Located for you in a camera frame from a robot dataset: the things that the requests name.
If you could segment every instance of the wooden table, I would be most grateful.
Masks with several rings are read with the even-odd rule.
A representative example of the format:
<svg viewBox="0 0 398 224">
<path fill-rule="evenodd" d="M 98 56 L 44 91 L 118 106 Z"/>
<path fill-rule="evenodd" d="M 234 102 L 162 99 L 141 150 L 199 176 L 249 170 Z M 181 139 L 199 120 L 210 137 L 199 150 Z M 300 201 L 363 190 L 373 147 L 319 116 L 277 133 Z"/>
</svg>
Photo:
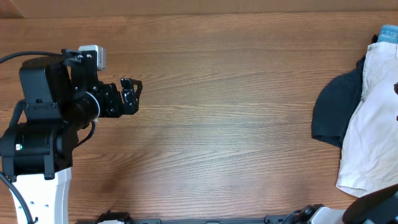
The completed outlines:
<svg viewBox="0 0 398 224">
<path fill-rule="evenodd" d="M 100 80 L 144 84 L 138 114 L 100 119 L 73 152 L 71 223 L 107 209 L 263 217 L 354 201 L 335 187 L 340 150 L 311 139 L 312 109 L 380 26 L 397 22 L 396 12 L 0 20 L 0 55 L 98 44 L 108 53 Z M 25 59 L 0 65 L 1 133 L 24 97 Z M 3 184 L 0 196 L 1 221 L 15 223 Z"/>
</svg>

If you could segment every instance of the navy fabric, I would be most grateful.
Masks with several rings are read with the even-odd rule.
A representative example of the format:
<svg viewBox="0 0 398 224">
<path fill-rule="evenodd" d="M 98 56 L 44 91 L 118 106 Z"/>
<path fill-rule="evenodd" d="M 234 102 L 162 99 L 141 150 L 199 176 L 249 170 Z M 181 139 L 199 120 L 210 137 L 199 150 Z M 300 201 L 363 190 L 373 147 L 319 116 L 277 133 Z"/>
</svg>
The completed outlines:
<svg viewBox="0 0 398 224">
<path fill-rule="evenodd" d="M 334 78 L 321 91 L 312 118 L 312 138 L 343 147 L 349 120 L 361 101 L 365 57 L 357 67 Z"/>
</svg>

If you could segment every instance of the black cable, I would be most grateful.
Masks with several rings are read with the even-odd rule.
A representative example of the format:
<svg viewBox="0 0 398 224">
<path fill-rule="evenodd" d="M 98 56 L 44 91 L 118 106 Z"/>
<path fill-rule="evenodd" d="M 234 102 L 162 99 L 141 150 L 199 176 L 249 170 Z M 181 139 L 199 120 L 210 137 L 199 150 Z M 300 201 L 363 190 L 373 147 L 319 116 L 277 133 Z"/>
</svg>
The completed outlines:
<svg viewBox="0 0 398 224">
<path fill-rule="evenodd" d="M 62 56 L 62 54 L 51 53 L 51 52 L 39 52 L 39 51 L 27 51 L 27 52 L 17 52 L 0 58 L 0 63 L 10 60 L 14 57 L 24 56 L 24 55 L 46 55 L 46 56 Z"/>
<path fill-rule="evenodd" d="M 296 214 L 296 213 L 299 213 L 299 212 L 300 212 L 300 210 L 296 210 L 296 211 L 291 212 L 290 214 L 288 214 L 288 215 L 286 216 L 286 218 L 284 219 L 284 221 L 283 221 L 282 223 L 280 223 L 280 224 L 287 224 L 287 223 L 290 223 L 290 221 L 291 221 L 291 219 L 292 219 L 292 216 L 293 216 L 294 214 Z"/>
<path fill-rule="evenodd" d="M 91 137 L 93 137 L 93 135 L 94 135 L 94 132 L 95 132 L 95 122 L 92 121 L 92 122 L 91 122 L 91 131 L 90 131 L 90 133 L 88 133 L 87 137 L 84 138 L 83 140 L 81 140 L 81 141 L 77 144 L 76 147 L 81 146 L 84 142 L 86 142 L 87 140 L 91 139 Z"/>
<path fill-rule="evenodd" d="M 7 187 L 10 188 L 11 192 L 14 193 L 15 197 L 18 199 L 19 203 L 21 204 L 21 207 L 24 209 L 26 219 L 27 219 L 27 224 L 34 224 L 35 221 L 33 221 L 32 214 L 30 214 L 29 207 L 27 206 L 22 195 L 19 193 L 18 189 L 14 186 L 14 184 L 11 183 L 11 181 L 9 181 L 7 179 L 7 177 L 4 175 L 3 172 L 0 172 L 0 179 L 7 185 Z"/>
</svg>

